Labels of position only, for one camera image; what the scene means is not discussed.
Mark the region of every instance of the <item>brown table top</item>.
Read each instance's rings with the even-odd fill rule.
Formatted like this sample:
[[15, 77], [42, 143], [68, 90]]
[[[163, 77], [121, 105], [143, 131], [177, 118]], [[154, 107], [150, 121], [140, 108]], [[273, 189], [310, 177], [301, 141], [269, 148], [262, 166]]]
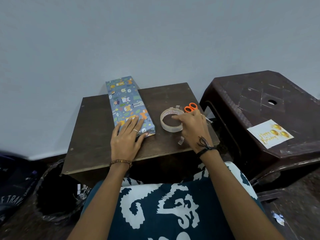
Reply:
[[[175, 108], [176, 105], [184, 108], [190, 102], [194, 102], [203, 113], [189, 85], [185, 82], [139, 89], [139, 94], [155, 125], [156, 134], [144, 139], [135, 160], [191, 150], [186, 142], [178, 144], [181, 132], [167, 132], [160, 124], [161, 113], [170, 107]], [[168, 116], [164, 121], [171, 126], [179, 125], [179, 123], [172, 124], [178, 121], [172, 121]], [[208, 128], [214, 145], [218, 145], [217, 135], [211, 126]], [[84, 97], [62, 173], [72, 174], [108, 167], [111, 161], [110, 140], [113, 129], [114, 122], [108, 95]]]

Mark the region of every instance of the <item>wrapped gift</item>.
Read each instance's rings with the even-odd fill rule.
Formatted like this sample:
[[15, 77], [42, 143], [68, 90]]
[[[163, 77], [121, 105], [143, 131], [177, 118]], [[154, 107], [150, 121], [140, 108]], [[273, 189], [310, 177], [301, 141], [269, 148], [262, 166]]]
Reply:
[[150, 115], [144, 105], [138, 86], [131, 76], [123, 77], [106, 82], [106, 88], [110, 99], [114, 126], [121, 123], [121, 126], [131, 117], [139, 116], [144, 118], [144, 123], [137, 136], [148, 132], [148, 136], [156, 133]]

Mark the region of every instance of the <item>person's left hand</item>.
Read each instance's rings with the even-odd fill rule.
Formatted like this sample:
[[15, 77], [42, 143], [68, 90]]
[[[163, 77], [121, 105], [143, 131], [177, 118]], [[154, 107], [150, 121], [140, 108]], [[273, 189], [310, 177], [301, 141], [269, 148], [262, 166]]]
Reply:
[[111, 137], [111, 160], [127, 160], [133, 161], [138, 150], [140, 149], [141, 143], [143, 139], [146, 137], [148, 133], [143, 133], [139, 136], [137, 142], [136, 136], [137, 131], [139, 131], [143, 125], [144, 119], [142, 118], [139, 120], [139, 116], [136, 116], [134, 119], [129, 118], [127, 122], [123, 125], [120, 132], [119, 128], [121, 123], [118, 123], [113, 132]]

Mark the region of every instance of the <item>black string bracelet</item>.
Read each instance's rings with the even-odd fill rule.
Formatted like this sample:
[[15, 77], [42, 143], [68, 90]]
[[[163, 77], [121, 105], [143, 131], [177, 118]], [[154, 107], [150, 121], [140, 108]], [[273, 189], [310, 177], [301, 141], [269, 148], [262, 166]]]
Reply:
[[215, 146], [210, 146], [207, 140], [203, 137], [199, 137], [199, 142], [197, 142], [198, 146], [203, 147], [203, 149], [197, 153], [197, 157], [201, 157], [203, 153], [206, 151], [214, 150], [216, 149]]

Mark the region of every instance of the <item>scissors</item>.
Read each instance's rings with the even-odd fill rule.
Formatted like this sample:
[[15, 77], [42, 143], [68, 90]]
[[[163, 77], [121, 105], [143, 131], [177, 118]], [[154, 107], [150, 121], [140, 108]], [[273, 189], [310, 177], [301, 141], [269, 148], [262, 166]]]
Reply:
[[[198, 106], [195, 103], [190, 103], [189, 106], [185, 106], [184, 107], [184, 111], [186, 111], [187, 113], [190, 113], [192, 111], [194, 111], [195, 109], [198, 109]], [[209, 120], [207, 117], [205, 118], [209, 123], [212, 123], [211, 120]]]

